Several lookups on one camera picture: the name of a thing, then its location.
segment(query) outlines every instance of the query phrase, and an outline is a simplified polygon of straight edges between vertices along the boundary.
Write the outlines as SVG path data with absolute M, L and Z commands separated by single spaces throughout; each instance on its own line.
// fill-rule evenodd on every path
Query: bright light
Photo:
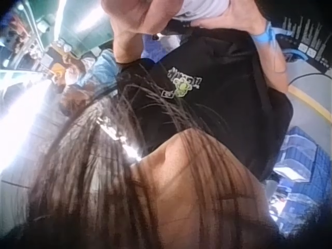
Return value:
M 0 120 L 0 174 L 13 162 L 23 145 L 50 84 L 50 80 L 44 80 L 34 85 Z
M 19 4 L 19 5 L 17 6 L 17 9 L 18 9 L 18 10 L 24 10 L 23 4 Z
M 94 10 L 92 10 L 78 25 L 77 32 L 81 32 L 93 27 L 98 21 L 100 21 L 104 16 L 105 12 L 101 5 Z
M 2 66 L 4 66 L 4 67 L 8 67 L 8 64 L 9 64 L 9 60 L 6 59 L 6 60 L 4 60 L 4 63 L 2 64 Z
M 64 12 L 64 7 L 66 6 L 66 3 L 67 3 L 67 0 L 59 1 L 59 8 L 57 11 L 56 24 L 54 25 L 54 41 L 57 41 L 59 39 L 62 20 L 63 20 L 63 12 Z
M 138 155 L 137 150 L 127 144 L 127 138 L 125 136 L 117 136 L 117 132 L 113 127 L 106 125 L 107 121 L 98 118 L 96 121 L 100 125 L 102 130 L 106 132 L 114 141 L 120 140 L 122 142 L 123 149 L 127 152 L 128 157 L 135 158 L 137 162 L 140 162 L 142 158 Z

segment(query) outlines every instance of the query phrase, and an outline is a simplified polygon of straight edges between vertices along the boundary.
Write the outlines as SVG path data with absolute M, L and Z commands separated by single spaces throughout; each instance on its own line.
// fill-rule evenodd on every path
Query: strap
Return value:
M 270 174 L 273 171 L 274 163 L 276 160 L 274 156 L 274 152 L 276 150 L 276 146 L 274 145 L 276 142 L 276 135 L 275 135 L 273 108 L 268 95 L 268 87 L 265 84 L 266 80 L 264 78 L 264 73 L 262 72 L 261 66 L 259 64 L 259 59 L 257 54 L 253 56 L 253 70 L 254 70 L 254 79 L 257 91 L 261 101 L 261 107 L 266 118 L 264 138 L 265 138 L 266 155 L 268 156 L 268 158 L 266 159 L 266 166 L 259 178 L 259 180 L 262 181 L 265 180 L 268 176 L 270 176 Z

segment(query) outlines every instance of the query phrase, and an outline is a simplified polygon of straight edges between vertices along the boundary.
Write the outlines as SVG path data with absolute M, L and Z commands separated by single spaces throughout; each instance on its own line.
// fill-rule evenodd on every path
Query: ceiling light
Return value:
M 64 12 L 64 7 L 66 6 L 66 3 L 67 3 L 67 0 L 59 1 L 59 8 L 57 11 L 56 24 L 54 25 L 54 41 L 59 39 L 62 20 L 63 20 L 63 12 Z
M 23 6 L 23 4 L 19 4 L 19 5 L 17 6 L 17 9 L 18 9 L 18 10 L 24 10 L 24 6 Z
M 102 9 L 101 5 L 93 9 L 78 25 L 77 32 L 81 32 L 93 27 L 97 22 L 99 22 L 106 13 Z
M 4 66 L 4 67 L 8 67 L 8 64 L 9 64 L 9 60 L 6 59 L 6 60 L 4 60 L 4 62 L 2 63 L 2 66 Z

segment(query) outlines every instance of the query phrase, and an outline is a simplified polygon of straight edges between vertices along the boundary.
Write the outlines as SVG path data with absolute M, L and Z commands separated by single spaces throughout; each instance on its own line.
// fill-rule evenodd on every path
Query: blue shirt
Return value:
M 94 94 L 97 95 L 104 88 L 112 87 L 116 84 L 116 76 L 118 73 L 119 68 L 116 64 L 114 54 L 111 50 L 106 49 L 76 84 L 80 87 L 84 87 L 88 83 L 93 83 L 95 85 Z
M 152 35 L 143 35 L 143 45 L 144 50 L 141 58 L 148 58 L 157 63 L 168 54 L 160 41 L 152 40 Z

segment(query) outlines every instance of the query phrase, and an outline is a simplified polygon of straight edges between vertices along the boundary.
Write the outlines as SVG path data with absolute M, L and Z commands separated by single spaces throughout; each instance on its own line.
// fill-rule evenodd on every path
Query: hand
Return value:
M 228 9 L 220 17 L 195 20 L 191 26 L 235 29 L 251 35 L 260 35 L 264 33 L 266 23 L 254 0 L 230 0 Z
M 115 33 L 157 34 L 176 15 L 184 0 L 101 0 Z

